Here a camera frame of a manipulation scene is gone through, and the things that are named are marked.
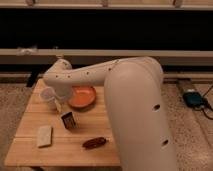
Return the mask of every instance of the table leg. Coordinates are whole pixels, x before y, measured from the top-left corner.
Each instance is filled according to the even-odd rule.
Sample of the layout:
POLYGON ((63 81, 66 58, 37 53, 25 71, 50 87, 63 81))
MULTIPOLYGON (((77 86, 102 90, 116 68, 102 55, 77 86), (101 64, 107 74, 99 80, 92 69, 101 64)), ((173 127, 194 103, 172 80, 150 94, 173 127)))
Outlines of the table leg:
POLYGON ((44 171, 44 169, 42 169, 41 167, 38 167, 38 166, 36 166, 36 167, 30 167, 32 170, 34 170, 34 171, 44 171))

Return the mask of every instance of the black wall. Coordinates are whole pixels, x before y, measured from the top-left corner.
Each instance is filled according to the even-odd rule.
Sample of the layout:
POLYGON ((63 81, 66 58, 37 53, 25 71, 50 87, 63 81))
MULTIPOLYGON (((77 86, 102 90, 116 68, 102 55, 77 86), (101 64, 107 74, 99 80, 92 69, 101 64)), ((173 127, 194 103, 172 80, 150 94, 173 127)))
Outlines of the black wall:
POLYGON ((213 50, 213 12, 1 9, 0 48, 213 50))

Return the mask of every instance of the sausage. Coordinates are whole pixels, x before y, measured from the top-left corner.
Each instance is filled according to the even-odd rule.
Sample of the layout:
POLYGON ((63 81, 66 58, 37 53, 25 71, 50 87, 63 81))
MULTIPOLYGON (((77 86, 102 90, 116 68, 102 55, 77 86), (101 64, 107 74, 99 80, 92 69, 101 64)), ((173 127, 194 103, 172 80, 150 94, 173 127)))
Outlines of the sausage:
POLYGON ((93 149, 93 148, 103 146, 106 142, 107 140, 104 137, 93 138, 84 142, 82 147, 86 149, 93 149))

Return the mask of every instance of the cable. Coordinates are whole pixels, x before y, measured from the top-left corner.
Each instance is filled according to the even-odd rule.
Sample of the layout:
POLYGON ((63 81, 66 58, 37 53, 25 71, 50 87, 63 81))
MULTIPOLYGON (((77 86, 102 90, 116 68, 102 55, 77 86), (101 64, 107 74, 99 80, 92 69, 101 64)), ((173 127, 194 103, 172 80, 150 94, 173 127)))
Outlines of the cable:
POLYGON ((209 89, 203 94, 203 97, 205 97, 211 91, 212 88, 213 88, 213 85, 211 85, 209 89))
POLYGON ((203 109, 201 109, 202 110, 202 112, 203 112, 203 114, 204 114, 204 116, 207 118, 207 119, 209 119, 209 120, 213 120, 213 117, 210 117, 208 114, 207 114, 207 112, 205 111, 205 109, 207 109, 207 108, 209 108, 211 111, 213 111, 212 110, 212 106, 208 103, 208 100, 206 99, 206 98, 204 98, 211 90, 212 90, 212 88, 213 88, 213 85, 211 85, 210 87, 209 87, 209 89, 203 94, 203 99, 204 99, 204 101, 205 101, 205 108, 203 108, 203 109))
POLYGON ((204 116, 205 116, 207 119, 213 120, 213 117, 210 117, 210 116, 206 113, 205 109, 202 109, 202 111, 203 111, 204 116))

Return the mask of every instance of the cup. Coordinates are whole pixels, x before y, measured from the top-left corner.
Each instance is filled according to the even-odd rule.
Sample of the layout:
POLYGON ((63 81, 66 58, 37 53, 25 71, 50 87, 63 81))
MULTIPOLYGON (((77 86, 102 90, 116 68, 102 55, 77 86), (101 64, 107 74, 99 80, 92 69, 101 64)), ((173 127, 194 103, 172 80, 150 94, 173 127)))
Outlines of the cup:
POLYGON ((56 104, 55 104, 55 92, 52 87, 46 87, 44 88, 41 93, 39 94, 41 100, 45 102, 50 109, 55 110, 56 104))

